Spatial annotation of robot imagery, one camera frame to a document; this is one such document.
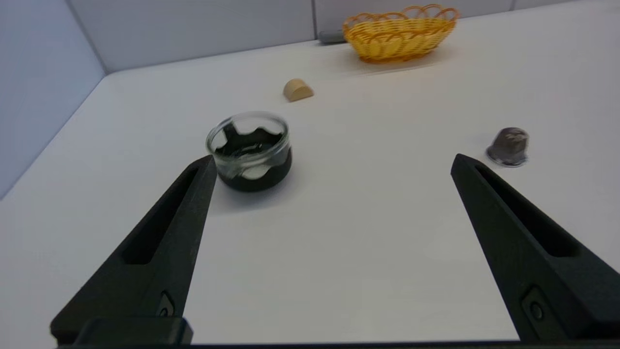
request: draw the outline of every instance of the semicircular wooden block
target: semicircular wooden block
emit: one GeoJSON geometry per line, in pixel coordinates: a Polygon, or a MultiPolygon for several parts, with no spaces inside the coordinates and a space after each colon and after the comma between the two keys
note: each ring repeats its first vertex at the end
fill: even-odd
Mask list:
{"type": "Polygon", "coordinates": [[[284,85],[284,95],[290,102],[314,96],[314,91],[302,79],[292,79],[284,85]]]}

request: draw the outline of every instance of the wicker basket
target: wicker basket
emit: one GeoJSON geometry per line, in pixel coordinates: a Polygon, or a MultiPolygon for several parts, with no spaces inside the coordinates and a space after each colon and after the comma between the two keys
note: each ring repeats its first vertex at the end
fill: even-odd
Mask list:
{"type": "Polygon", "coordinates": [[[361,13],[342,25],[345,39],[369,63],[407,61],[430,53],[456,25],[459,12],[440,5],[402,12],[361,13]]]}

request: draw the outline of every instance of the gray object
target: gray object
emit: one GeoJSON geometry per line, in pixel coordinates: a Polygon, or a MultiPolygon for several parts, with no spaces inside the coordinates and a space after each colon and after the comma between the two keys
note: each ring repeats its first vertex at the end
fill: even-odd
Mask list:
{"type": "Polygon", "coordinates": [[[527,132],[517,127],[503,129],[487,148],[487,156],[502,166],[519,167],[528,159],[525,154],[528,139],[527,132]]]}
{"type": "Polygon", "coordinates": [[[344,43],[345,35],[342,30],[323,30],[319,32],[319,40],[322,43],[344,43]]]}

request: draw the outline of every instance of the white wall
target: white wall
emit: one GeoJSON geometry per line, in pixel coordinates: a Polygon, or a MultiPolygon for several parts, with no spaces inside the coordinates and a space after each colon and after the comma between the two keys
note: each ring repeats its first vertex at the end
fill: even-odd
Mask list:
{"type": "Polygon", "coordinates": [[[314,40],[312,0],[69,0],[108,72],[314,40]]]}
{"type": "Polygon", "coordinates": [[[510,10],[512,0],[314,0],[318,31],[339,30],[342,23],[358,13],[398,12],[412,5],[440,4],[454,7],[461,17],[480,16],[510,10]]]}
{"type": "Polygon", "coordinates": [[[103,76],[63,0],[0,0],[0,198],[103,76]]]}
{"type": "Polygon", "coordinates": [[[527,9],[530,7],[545,6],[551,4],[559,4],[560,2],[567,2],[572,0],[515,0],[513,8],[515,10],[527,9]]]}

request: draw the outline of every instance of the jar rim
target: jar rim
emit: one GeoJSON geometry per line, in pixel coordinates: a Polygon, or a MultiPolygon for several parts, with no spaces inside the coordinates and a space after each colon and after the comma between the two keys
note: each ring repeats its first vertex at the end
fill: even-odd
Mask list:
{"type": "Polygon", "coordinates": [[[213,155],[213,157],[216,158],[217,160],[222,160],[222,161],[226,161],[230,163],[237,162],[237,161],[246,163],[250,161],[257,161],[257,160],[263,160],[265,158],[269,158],[272,155],[278,153],[280,150],[282,150],[286,146],[287,143],[288,143],[288,124],[286,123],[284,119],[282,119],[279,115],[274,114],[272,112],[249,111],[249,112],[243,112],[240,114],[233,115],[231,117],[226,118],[222,122],[220,122],[216,127],[214,127],[211,131],[209,131],[209,134],[206,136],[205,145],[209,153],[213,155]],[[212,146],[213,139],[215,138],[215,136],[219,134],[224,129],[225,126],[231,124],[232,122],[239,121],[239,120],[246,120],[246,119],[266,119],[266,120],[275,122],[276,124],[282,126],[282,129],[283,129],[282,138],[272,147],[267,149],[266,151],[245,156],[243,159],[240,159],[236,156],[227,156],[227,155],[217,154],[215,152],[215,149],[212,146]]]}

